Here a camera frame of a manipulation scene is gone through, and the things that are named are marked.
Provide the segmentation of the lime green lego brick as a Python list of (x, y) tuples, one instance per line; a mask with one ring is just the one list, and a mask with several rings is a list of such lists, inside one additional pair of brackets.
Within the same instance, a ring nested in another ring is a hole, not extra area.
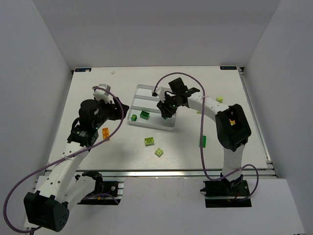
[(145, 146), (151, 146), (155, 144), (153, 137), (148, 137), (144, 139)]

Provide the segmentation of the dark green long lego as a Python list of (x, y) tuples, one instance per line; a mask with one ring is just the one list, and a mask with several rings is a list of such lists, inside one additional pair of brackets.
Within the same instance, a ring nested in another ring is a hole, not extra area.
[(199, 147), (206, 148), (206, 135), (202, 135), (202, 137), (200, 137)]

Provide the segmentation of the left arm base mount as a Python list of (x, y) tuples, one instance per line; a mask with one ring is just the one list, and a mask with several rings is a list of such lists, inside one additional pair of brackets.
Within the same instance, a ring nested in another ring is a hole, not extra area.
[(84, 173), (76, 174), (75, 182), (81, 176), (91, 177), (95, 181), (95, 190), (86, 195), (88, 198), (83, 198), (78, 205), (118, 205), (122, 197), (123, 183), (119, 181), (105, 181), (102, 175), (97, 171), (85, 171)]

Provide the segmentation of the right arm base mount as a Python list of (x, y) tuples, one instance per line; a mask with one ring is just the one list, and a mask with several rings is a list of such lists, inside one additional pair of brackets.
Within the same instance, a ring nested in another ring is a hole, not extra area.
[(206, 208), (250, 208), (249, 187), (243, 175), (233, 181), (226, 178), (204, 181), (200, 193), (204, 195)]

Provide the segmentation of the dark green lego brick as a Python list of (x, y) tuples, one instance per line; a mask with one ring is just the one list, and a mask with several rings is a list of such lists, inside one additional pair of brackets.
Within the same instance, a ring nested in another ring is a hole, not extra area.
[(142, 119), (148, 120), (149, 117), (150, 117), (150, 113), (149, 113), (149, 112), (146, 112), (146, 111), (141, 111), (140, 117), (141, 117)]

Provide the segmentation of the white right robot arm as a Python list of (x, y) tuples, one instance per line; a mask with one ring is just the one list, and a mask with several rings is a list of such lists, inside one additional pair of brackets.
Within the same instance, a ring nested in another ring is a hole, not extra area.
[(169, 82), (170, 90), (156, 85), (152, 91), (159, 98), (157, 107), (164, 119), (176, 114), (184, 106), (200, 111), (201, 117), (215, 122), (217, 138), (224, 149), (224, 163), (220, 180), (231, 184), (242, 181), (242, 158), (245, 145), (251, 136), (251, 128), (239, 104), (231, 106), (219, 103), (205, 95), (203, 87), (188, 88), (179, 77)]

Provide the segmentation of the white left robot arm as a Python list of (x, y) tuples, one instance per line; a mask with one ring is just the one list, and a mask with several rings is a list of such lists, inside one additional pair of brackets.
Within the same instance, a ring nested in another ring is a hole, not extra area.
[(87, 99), (80, 104), (61, 161), (36, 192), (27, 193), (23, 200), (29, 223), (59, 232), (66, 225), (69, 212), (83, 198), (103, 193), (102, 175), (97, 171), (77, 175), (73, 185), (70, 181), (95, 145), (100, 127), (107, 120), (123, 120), (128, 110), (129, 106), (119, 104), (118, 98), (109, 103)]

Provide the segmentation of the yellow orange long lego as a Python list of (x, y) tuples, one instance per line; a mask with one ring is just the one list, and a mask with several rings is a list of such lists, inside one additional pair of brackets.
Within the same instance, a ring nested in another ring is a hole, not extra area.
[(102, 135), (103, 135), (103, 139), (110, 139), (109, 136), (110, 136), (110, 131), (108, 128), (103, 128), (102, 129)]

